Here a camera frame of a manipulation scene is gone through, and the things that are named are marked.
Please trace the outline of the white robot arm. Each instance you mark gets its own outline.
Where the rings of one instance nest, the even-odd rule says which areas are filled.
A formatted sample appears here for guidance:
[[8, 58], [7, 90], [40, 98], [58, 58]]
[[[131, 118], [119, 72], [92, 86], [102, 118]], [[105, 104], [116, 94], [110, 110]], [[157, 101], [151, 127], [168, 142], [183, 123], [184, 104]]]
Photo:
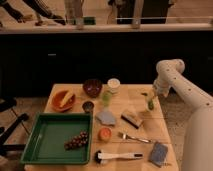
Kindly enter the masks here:
[[161, 60], [147, 101], [167, 97], [174, 89], [190, 108], [183, 143], [181, 171], [213, 171], [213, 96], [185, 78], [182, 59]]

